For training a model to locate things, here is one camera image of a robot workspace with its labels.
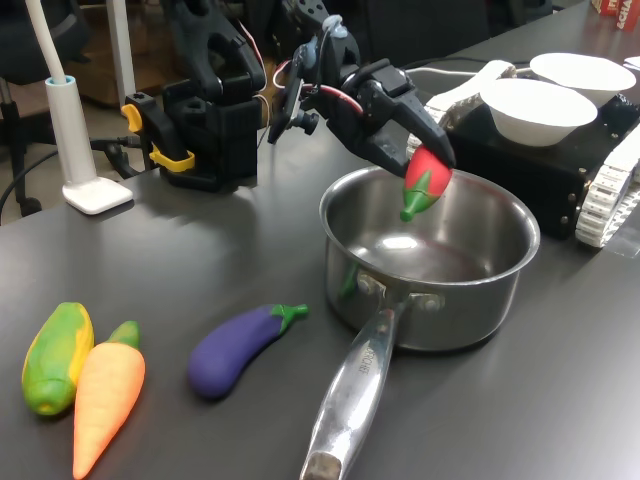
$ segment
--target purple eggplant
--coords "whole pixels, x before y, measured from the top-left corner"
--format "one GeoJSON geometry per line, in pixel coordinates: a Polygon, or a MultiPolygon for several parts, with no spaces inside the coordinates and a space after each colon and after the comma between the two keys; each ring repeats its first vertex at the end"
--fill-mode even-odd
{"type": "Polygon", "coordinates": [[[265,305],[227,320],[191,353],[191,387],[206,398],[225,396],[251,359],[279,338],[296,315],[308,311],[306,305],[265,305]]]}

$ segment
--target toy vegetable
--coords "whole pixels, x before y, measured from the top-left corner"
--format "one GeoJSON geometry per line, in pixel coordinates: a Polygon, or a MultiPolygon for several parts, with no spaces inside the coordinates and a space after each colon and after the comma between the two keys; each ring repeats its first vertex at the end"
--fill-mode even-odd
{"type": "Polygon", "coordinates": [[[446,167],[436,156],[420,145],[411,160],[404,180],[404,205],[400,213],[404,222],[410,222],[416,213],[424,212],[438,201],[444,193],[453,170],[446,167]]]}
{"type": "Polygon", "coordinates": [[[22,393],[29,408],[56,415],[69,407],[92,348],[87,310],[79,303],[58,305],[31,343],[22,368],[22,393]]]}
{"type": "Polygon", "coordinates": [[[195,348],[188,376],[193,389],[206,398],[231,390],[242,370],[264,347],[279,338],[306,305],[265,305],[226,321],[195,348]]]}
{"type": "Polygon", "coordinates": [[[136,322],[120,325],[87,357],[76,394],[73,478],[84,478],[102,455],[138,399],[144,359],[136,322]]]}

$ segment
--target pot rim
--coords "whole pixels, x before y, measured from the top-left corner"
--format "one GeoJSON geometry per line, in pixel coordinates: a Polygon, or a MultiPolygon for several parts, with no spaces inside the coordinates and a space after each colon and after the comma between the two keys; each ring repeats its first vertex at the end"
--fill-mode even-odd
{"type": "Polygon", "coordinates": [[[367,269],[394,280],[399,280],[402,282],[409,282],[412,284],[424,285],[424,286],[451,287],[451,286],[482,285],[485,283],[492,283],[492,282],[501,280],[503,278],[509,277],[515,273],[518,273],[520,270],[522,270],[523,267],[525,267],[533,259],[533,257],[538,252],[538,248],[540,247],[540,226],[538,225],[538,222],[536,221],[535,217],[531,213],[531,210],[529,210],[529,208],[524,203],[522,203],[522,201],[518,197],[516,197],[514,194],[512,194],[508,190],[502,188],[501,186],[485,178],[479,177],[477,175],[473,175],[472,173],[463,172],[462,170],[456,169],[454,170],[454,175],[466,177],[470,180],[474,180],[476,182],[480,182],[480,183],[483,183],[484,185],[491,187],[493,190],[509,198],[513,202],[513,204],[516,206],[516,208],[521,210],[523,216],[526,219],[527,224],[529,225],[529,229],[531,231],[527,253],[522,257],[522,259],[516,265],[511,267],[509,270],[506,270],[492,277],[481,278],[478,280],[468,280],[464,282],[436,282],[436,281],[417,280],[414,278],[385,272],[384,270],[358,257],[351,250],[345,248],[345,246],[335,237],[335,235],[331,231],[331,227],[329,226],[329,220],[327,219],[327,209],[329,208],[329,203],[331,202],[331,199],[336,195],[336,192],[346,188],[346,186],[352,184],[356,179],[363,177],[365,175],[370,175],[371,172],[377,172],[377,171],[384,172],[385,170],[377,166],[366,167],[366,168],[361,168],[354,172],[348,173],[343,177],[339,178],[338,180],[333,182],[331,186],[327,188],[327,190],[324,192],[324,194],[322,195],[322,199],[320,200],[320,208],[319,208],[320,221],[322,222],[322,226],[329,240],[331,240],[331,242],[333,242],[345,255],[347,255],[347,257],[358,262],[358,264],[366,267],[367,269]]]}

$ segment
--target pot handle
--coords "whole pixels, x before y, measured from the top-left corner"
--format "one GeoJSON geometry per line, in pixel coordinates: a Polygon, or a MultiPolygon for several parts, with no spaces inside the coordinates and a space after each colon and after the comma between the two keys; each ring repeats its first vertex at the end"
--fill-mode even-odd
{"type": "Polygon", "coordinates": [[[373,420],[405,302],[381,307],[351,344],[325,394],[300,480],[342,480],[373,420]]]}

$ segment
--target desk lamp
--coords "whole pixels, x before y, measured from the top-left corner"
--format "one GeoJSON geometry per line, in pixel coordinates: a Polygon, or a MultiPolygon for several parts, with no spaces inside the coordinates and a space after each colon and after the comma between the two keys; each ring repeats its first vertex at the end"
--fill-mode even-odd
{"type": "Polygon", "coordinates": [[[26,0],[26,3],[51,75],[45,86],[65,180],[62,195],[70,205],[88,215],[128,202],[133,198],[131,190],[98,177],[76,79],[64,74],[40,0],[26,0]]]}

